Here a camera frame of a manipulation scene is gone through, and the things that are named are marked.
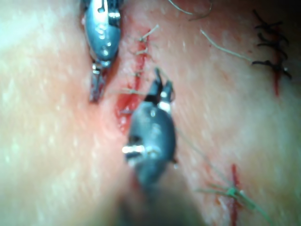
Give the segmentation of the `right arm needle driver jaw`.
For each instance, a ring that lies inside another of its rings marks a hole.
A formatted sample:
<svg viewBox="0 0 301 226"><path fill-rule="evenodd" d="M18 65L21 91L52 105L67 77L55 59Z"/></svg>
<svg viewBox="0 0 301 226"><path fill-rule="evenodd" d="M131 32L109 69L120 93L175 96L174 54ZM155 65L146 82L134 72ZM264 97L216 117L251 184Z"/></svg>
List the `right arm needle driver jaw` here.
<svg viewBox="0 0 301 226"><path fill-rule="evenodd" d="M174 99L174 88L171 81L167 81L163 86L163 89L160 93L160 100L162 102L171 103Z"/></svg>
<svg viewBox="0 0 301 226"><path fill-rule="evenodd" d="M160 75L160 70L155 68L155 79L153 80L149 92L146 95L147 101L159 101L160 93L163 89L162 78Z"/></svg>

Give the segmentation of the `left arm needle driver jaw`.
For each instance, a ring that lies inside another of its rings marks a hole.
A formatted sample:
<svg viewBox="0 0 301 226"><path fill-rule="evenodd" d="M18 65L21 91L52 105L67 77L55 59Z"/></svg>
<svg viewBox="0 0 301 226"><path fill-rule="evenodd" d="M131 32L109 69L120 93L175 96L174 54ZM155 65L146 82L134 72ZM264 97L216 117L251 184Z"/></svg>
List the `left arm needle driver jaw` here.
<svg viewBox="0 0 301 226"><path fill-rule="evenodd" d="M99 71L97 68L93 68L91 74L91 86L90 86L90 95L89 95L90 102L96 102L99 98L98 80L99 80Z"/></svg>
<svg viewBox="0 0 301 226"><path fill-rule="evenodd" d="M103 96L105 85L106 85L106 72L100 71L99 78L98 78L98 96L97 96L98 101Z"/></svg>

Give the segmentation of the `right arm needle driver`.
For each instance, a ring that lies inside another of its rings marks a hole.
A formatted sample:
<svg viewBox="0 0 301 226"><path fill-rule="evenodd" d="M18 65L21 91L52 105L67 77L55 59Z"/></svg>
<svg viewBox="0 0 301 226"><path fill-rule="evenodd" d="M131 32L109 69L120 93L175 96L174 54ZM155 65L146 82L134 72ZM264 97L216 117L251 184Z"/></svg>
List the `right arm needle driver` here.
<svg viewBox="0 0 301 226"><path fill-rule="evenodd" d="M176 132L171 103L143 101L134 111L122 152L139 185L155 185L169 164L176 164Z"/></svg>

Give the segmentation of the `left arm needle driver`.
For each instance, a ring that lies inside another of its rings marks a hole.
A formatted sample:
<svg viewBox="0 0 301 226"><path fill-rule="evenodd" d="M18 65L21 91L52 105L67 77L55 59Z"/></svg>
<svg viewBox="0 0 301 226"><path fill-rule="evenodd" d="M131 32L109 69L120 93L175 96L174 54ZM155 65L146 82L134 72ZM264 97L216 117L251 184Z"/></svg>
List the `left arm needle driver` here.
<svg viewBox="0 0 301 226"><path fill-rule="evenodd" d="M102 68L110 68L118 53L122 5L121 0L81 1L90 55Z"/></svg>

